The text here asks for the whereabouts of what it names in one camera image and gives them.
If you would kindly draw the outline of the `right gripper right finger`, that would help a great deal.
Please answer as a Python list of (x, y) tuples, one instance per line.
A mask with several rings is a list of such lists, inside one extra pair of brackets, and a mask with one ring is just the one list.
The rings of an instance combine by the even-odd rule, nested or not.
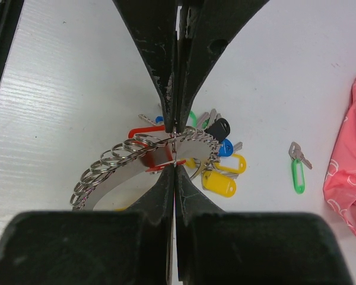
[(226, 212), (174, 174), (179, 280), (184, 284), (352, 284), (328, 224), (312, 213)]

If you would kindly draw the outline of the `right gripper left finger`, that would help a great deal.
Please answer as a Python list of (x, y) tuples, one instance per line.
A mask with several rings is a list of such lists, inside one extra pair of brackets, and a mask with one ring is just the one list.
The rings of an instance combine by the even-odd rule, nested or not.
[(0, 238), (0, 284), (170, 284), (174, 167), (123, 211), (28, 211)]

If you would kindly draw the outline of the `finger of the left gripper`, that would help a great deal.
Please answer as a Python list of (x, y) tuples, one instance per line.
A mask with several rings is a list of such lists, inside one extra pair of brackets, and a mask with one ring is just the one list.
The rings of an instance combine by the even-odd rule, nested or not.
[(183, 1), (179, 26), (176, 131), (182, 132), (198, 91), (229, 43), (268, 2)]
[(177, 1), (113, 2), (133, 39), (160, 98), (165, 130), (175, 120)]

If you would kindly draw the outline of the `key with red tag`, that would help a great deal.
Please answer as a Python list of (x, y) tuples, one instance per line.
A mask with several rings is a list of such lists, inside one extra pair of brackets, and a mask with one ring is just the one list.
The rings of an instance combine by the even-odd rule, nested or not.
[[(164, 141), (170, 138), (169, 134), (165, 132), (164, 125), (148, 126), (142, 128), (134, 128), (128, 132), (128, 138), (133, 138), (136, 134), (148, 134), (152, 137), (156, 137), (157, 140), (152, 138), (145, 138), (146, 140)], [(153, 173), (163, 170), (167, 165), (174, 163), (173, 153), (171, 150), (171, 144), (158, 147), (156, 150), (148, 152), (145, 156), (141, 157), (142, 164), (147, 167), (145, 172)]]

